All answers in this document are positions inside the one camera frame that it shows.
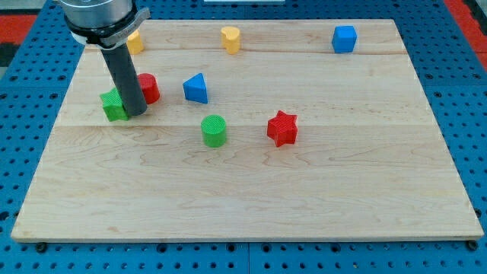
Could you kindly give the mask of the yellow block behind arm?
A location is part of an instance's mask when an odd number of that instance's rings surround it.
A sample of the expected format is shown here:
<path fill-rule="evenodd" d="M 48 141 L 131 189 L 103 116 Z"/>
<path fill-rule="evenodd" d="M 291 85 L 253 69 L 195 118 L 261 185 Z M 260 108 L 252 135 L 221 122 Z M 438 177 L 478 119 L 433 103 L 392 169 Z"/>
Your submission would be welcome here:
<path fill-rule="evenodd" d="M 126 44 L 131 55 L 137 55 L 145 49 L 139 30 L 128 36 Z"/>

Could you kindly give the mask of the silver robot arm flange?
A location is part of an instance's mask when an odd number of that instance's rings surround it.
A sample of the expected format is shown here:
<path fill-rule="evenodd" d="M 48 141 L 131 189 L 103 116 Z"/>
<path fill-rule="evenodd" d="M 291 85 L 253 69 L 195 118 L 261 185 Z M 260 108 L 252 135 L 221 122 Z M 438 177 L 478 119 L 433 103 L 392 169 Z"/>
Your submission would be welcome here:
<path fill-rule="evenodd" d="M 83 45 L 112 50 L 127 42 L 151 12 L 134 0 L 58 0 L 66 26 Z"/>

